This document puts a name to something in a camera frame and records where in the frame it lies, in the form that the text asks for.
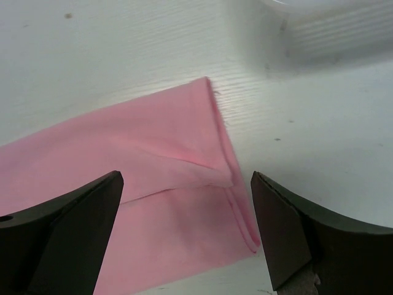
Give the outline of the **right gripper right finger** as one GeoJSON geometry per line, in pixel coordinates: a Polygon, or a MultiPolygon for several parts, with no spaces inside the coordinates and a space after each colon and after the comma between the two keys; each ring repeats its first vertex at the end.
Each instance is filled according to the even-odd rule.
{"type": "Polygon", "coordinates": [[[392,229],[343,216],[254,172],[252,199],[278,294],[391,294],[392,229]]]}

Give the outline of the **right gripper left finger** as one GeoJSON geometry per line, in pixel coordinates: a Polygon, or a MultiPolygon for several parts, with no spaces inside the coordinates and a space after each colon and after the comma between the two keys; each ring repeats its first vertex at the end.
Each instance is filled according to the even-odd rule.
{"type": "Polygon", "coordinates": [[[93,294],[122,191],[112,171],[1,216],[1,294],[93,294]]]}

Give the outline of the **pink t-shirt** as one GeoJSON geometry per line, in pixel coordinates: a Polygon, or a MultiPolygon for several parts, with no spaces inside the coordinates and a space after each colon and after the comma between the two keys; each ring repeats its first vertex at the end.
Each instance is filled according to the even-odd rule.
{"type": "Polygon", "coordinates": [[[227,266],[260,238],[208,78],[102,108],[1,147],[1,213],[121,172],[95,288],[133,294],[227,266]]]}

